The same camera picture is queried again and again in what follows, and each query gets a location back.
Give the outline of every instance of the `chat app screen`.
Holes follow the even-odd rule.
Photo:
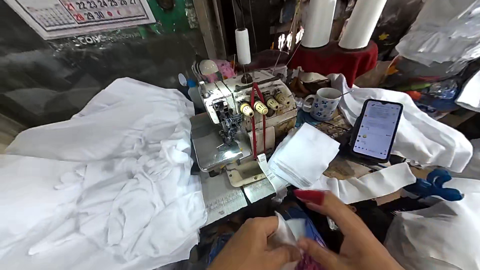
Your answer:
[[[353,151],[382,160],[386,159],[400,108],[400,105],[396,104],[369,101]]]

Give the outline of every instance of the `overlock sewing machine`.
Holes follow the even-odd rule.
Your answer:
[[[257,155],[272,153],[276,139],[295,126],[297,106],[289,88],[280,78],[260,70],[200,82],[199,91],[207,112],[192,121],[200,169],[226,171],[233,186],[265,178]]]

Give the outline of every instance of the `red calendar number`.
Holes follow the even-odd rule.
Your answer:
[[[69,11],[74,11],[74,10],[75,10],[75,7],[70,3],[70,4],[67,5],[67,9],[68,9]]]
[[[85,18],[81,14],[74,14],[75,20],[77,21],[84,21]]]

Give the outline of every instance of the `white mug with blue flowers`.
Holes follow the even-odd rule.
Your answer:
[[[332,118],[333,113],[342,97],[342,92],[335,88],[320,88],[316,95],[309,95],[304,99],[302,110],[319,121],[327,121]],[[307,100],[313,98],[310,105]]]

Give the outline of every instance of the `smartphone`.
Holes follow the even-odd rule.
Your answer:
[[[362,158],[387,163],[402,111],[400,103],[367,99],[355,121],[350,151]]]

